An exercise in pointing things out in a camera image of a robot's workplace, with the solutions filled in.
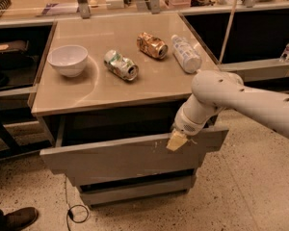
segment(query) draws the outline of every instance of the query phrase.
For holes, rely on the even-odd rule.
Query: person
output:
[[[18,209],[6,215],[0,210],[0,231],[23,230],[34,223],[38,215],[38,210],[34,207]]]

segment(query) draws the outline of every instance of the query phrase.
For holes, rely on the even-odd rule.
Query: soda can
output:
[[[148,56],[156,59],[163,59],[168,52],[168,47],[162,40],[146,32],[138,35],[137,46]]]
[[[139,70],[135,63],[123,57],[117,50],[110,50],[105,54],[104,64],[108,70],[126,81],[132,81],[138,75]]]

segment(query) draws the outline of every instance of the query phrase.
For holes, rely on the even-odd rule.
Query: floor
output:
[[[289,141],[237,112],[223,111],[229,128],[220,151],[207,154],[188,193],[173,193],[90,209],[70,230],[289,231]],[[22,140],[22,127],[13,132]],[[38,153],[0,161],[0,208],[34,206],[38,220],[26,230],[68,230],[66,211],[82,204],[63,175],[53,175]],[[74,209],[75,218],[85,217]]]

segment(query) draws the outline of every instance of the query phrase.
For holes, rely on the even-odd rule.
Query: shoe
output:
[[[19,209],[5,215],[5,231],[19,231],[28,226],[38,218],[38,211],[34,207]]]

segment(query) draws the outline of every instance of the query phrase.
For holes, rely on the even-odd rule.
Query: white bowl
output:
[[[87,65],[88,51],[80,45],[65,45],[48,54],[47,61],[62,75],[75,77]]]

